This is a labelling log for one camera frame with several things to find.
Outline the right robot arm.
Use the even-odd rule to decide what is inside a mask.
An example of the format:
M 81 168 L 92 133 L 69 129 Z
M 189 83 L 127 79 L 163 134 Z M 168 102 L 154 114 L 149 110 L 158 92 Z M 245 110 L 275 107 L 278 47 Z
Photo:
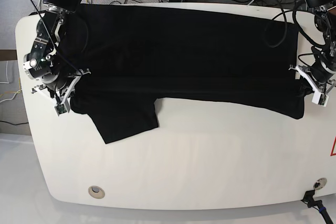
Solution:
M 86 70 L 77 69 L 58 48 L 66 33 L 66 19 L 73 14 L 81 0 L 43 0 L 47 6 L 38 13 L 36 38 L 32 49 L 24 58 L 23 68 L 31 79 L 40 80 L 50 93 L 55 106 L 66 103 L 75 84 Z

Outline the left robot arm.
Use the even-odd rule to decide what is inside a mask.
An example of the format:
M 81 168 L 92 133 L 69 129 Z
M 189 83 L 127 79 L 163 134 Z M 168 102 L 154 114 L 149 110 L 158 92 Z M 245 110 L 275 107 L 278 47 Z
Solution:
M 311 44 L 311 52 L 300 54 L 298 60 L 303 66 L 296 66 L 302 78 L 311 86 L 314 103 L 326 104 L 329 92 L 335 87 L 335 0 L 301 0 L 294 5 L 292 19 L 299 33 Z M 312 39 L 297 21 L 297 12 L 314 16 L 314 25 L 322 33 L 320 44 Z

